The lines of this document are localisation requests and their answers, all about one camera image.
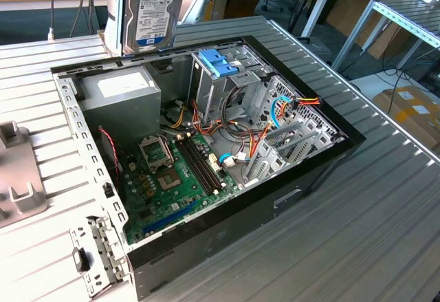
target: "red cable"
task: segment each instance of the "red cable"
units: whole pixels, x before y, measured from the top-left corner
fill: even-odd
[[[111,148],[113,149],[113,156],[115,158],[116,179],[118,180],[119,168],[118,168],[118,156],[116,155],[115,143],[113,142],[113,138],[107,133],[107,131],[105,131],[103,128],[98,128],[98,130],[101,131],[103,134],[105,134],[105,136],[110,142]]]

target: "yellow wire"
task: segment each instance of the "yellow wire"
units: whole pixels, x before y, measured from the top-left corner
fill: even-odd
[[[298,100],[317,100],[318,98],[297,98]]]
[[[182,108],[180,111],[180,116],[179,116],[179,120],[170,126],[170,128],[177,128],[178,126],[180,126],[182,124],[182,120],[184,118],[184,109]]]

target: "blue cable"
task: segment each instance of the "blue cable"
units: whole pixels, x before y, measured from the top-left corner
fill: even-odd
[[[276,115],[275,115],[275,104],[276,104],[276,102],[278,100],[284,100],[284,101],[287,101],[289,103],[292,101],[291,99],[289,99],[286,96],[281,96],[281,97],[276,97],[274,99],[274,101],[272,102],[272,108],[270,109],[270,117],[271,117],[272,121],[274,122],[275,127],[277,127],[277,128],[280,127],[280,124],[278,123],[278,120],[276,119]]]
[[[223,154],[220,158],[219,158],[219,162],[222,163],[226,158],[232,156],[232,154],[226,153]]]

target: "table leg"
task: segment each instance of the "table leg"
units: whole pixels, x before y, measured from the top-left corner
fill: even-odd
[[[368,3],[364,13],[362,13],[359,21],[356,23],[353,31],[351,32],[350,36],[346,40],[346,42],[345,42],[344,46],[342,47],[342,49],[340,50],[338,56],[334,60],[333,65],[331,67],[335,71],[337,71],[339,69],[339,67],[341,66],[341,64],[344,62],[344,59],[347,56],[347,54],[349,53],[353,44],[355,43],[356,38],[359,36],[360,32],[364,28],[365,23],[370,18],[371,13],[373,11],[374,2],[375,2],[374,0],[370,0],[370,3]]]
[[[311,11],[309,20],[302,31],[301,37],[310,37],[312,30],[315,27],[316,21],[318,21],[319,16],[321,15],[322,10],[324,9],[325,3],[327,0],[317,0],[315,7]]]
[[[375,41],[377,35],[380,32],[382,32],[382,30],[384,29],[386,20],[388,20],[386,17],[380,18],[379,22],[377,23],[377,25],[375,26],[375,28],[371,32],[370,37],[368,37],[368,39],[365,41],[364,46],[362,46],[363,50],[365,50],[368,46],[370,46],[370,44]]]
[[[421,39],[418,39],[417,42],[415,42],[412,48],[408,51],[407,54],[405,54],[404,58],[397,65],[398,69],[401,69],[406,64],[406,61],[408,61],[408,59],[414,54],[414,52],[419,48],[422,43],[423,41]]]

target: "motherboard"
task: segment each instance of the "motherboard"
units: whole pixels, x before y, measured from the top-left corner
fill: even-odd
[[[238,190],[234,179],[212,161],[213,156],[204,137],[196,133],[180,140],[145,139],[140,148],[120,159],[119,193],[124,194],[129,214],[124,226],[129,244]]]

